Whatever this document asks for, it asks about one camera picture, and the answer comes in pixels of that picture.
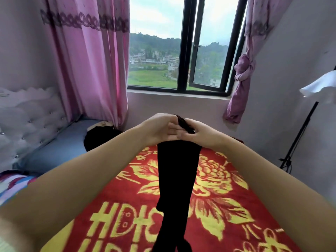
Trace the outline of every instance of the grass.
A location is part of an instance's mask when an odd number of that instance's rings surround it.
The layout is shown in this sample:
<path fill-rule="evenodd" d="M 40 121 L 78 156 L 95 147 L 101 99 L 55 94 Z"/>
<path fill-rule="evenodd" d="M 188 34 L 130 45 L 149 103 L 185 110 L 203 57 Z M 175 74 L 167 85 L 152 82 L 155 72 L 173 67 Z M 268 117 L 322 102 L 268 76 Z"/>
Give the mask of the grass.
<path fill-rule="evenodd" d="M 177 88 L 177 81 L 166 77 L 168 70 L 164 71 L 130 71 L 128 73 L 128 84 L 134 86 Z M 187 85 L 187 90 L 203 91 L 199 88 Z"/>

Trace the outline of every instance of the right arm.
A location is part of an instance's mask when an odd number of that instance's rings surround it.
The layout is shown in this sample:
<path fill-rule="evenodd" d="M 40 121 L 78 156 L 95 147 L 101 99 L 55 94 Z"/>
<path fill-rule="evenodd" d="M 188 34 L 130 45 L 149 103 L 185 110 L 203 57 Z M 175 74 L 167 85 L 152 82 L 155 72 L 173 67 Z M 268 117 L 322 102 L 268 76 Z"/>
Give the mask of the right arm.
<path fill-rule="evenodd" d="M 336 210 L 321 195 L 236 139 L 201 122 L 186 121 L 196 133 L 181 132 L 179 139 L 224 153 L 304 252 L 336 251 Z"/>

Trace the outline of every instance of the black window frame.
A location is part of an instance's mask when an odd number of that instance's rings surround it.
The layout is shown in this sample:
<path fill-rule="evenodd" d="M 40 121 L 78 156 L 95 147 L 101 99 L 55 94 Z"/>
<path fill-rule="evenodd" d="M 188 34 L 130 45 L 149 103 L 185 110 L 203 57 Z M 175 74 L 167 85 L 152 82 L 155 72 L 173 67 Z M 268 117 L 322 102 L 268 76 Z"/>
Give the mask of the black window frame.
<path fill-rule="evenodd" d="M 231 95 L 236 75 L 236 72 L 233 69 L 233 67 L 235 64 L 238 63 L 238 59 L 243 51 L 243 46 L 245 42 L 244 37 L 245 22 L 243 24 L 243 19 L 246 10 L 247 0 L 238 0 L 236 15 L 233 22 L 229 47 L 226 54 L 225 64 L 223 68 L 223 75 L 219 88 L 208 85 L 196 84 L 193 82 L 197 60 L 197 50 L 199 48 L 199 39 L 202 27 L 204 3 L 205 0 L 199 0 L 198 12 L 196 18 L 196 27 L 195 27 L 195 42 L 193 42 L 197 0 L 184 0 L 177 88 L 175 89 L 175 88 L 128 85 L 128 89 L 167 92 L 167 93 L 195 94 L 195 95 L 215 95 L 215 96 Z M 191 71 L 190 71 L 189 85 L 195 88 L 205 89 L 208 91 L 187 90 L 190 62 L 191 62 Z"/>

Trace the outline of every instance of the lace trim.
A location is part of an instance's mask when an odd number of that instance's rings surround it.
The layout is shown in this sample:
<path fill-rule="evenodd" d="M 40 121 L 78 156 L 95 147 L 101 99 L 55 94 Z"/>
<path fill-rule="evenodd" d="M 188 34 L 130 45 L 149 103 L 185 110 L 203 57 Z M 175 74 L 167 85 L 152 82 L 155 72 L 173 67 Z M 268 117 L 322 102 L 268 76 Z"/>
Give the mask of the lace trim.
<path fill-rule="evenodd" d="M 122 19 L 121 17 L 111 17 L 109 15 L 99 14 L 99 19 L 90 14 L 84 15 L 83 12 L 79 14 L 66 15 L 64 12 L 52 12 L 40 10 L 43 24 L 55 26 L 69 26 L 74 28 L 91 27 L 92 29 L 101 31 L 101 29 L 111 30 L 114 32 L 122 31 L 123 33 L 129 33 L 129 20 Z"/>

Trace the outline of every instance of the window sill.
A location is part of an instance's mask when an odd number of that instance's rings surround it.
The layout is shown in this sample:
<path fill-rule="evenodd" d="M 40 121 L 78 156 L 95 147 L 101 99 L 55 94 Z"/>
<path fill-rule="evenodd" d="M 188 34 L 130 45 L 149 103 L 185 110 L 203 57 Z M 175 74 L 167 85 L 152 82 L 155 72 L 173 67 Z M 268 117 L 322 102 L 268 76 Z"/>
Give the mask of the window sill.
<path fill-rule="evenodd" d="M 228 101 L 231 99 L 231 96 L 181 94 L 181 93 L 168 93 L 168 92 L 157 92 L 157 91 L 146 91 L 146 90 L 135 90 L 135 89 L 128 89 L 127 92 L 128 93 L 139 93 L 139 94 L 153 94 L 153 95 L 184 96 L 184 97 L 194 97 L 194 98 L 208 98 L 208 99 L 228 100 Z"/>

